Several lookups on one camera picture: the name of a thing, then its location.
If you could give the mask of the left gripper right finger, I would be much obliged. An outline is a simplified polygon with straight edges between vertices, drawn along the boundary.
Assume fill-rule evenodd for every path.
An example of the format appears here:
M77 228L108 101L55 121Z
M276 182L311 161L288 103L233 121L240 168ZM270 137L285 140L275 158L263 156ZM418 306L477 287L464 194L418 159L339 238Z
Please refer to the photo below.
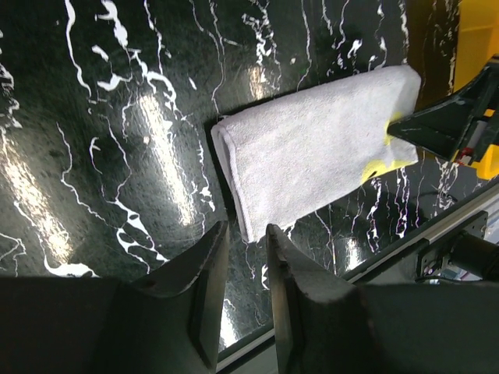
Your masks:
M495 373L498 286L350 284L267 226L281 373Z

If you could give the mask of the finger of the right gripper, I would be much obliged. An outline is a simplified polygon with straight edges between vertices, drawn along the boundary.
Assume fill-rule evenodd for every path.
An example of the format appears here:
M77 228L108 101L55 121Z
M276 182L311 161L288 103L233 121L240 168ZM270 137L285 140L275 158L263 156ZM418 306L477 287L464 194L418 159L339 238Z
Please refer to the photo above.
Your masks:
M486 64L449 97L392 122L388 135L446 161L481 161L498 144L498 65Z

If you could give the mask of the grey yellow frog towel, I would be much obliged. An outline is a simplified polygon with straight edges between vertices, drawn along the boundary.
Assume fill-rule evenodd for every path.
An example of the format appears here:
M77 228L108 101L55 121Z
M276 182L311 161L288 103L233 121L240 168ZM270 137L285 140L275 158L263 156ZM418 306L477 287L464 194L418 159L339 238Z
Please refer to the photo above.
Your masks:
M416 148L388 134L410 115L421 79L389 66L279 97L211 129L246 242L269 224L287 228L368 179L417 162Z

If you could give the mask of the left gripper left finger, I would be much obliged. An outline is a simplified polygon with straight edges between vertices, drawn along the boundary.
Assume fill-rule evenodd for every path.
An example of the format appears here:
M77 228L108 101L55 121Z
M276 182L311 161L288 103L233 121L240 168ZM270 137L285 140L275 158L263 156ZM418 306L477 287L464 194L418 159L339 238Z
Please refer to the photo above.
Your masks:
M213 373L229 229L134 282L3 277L4 373Z

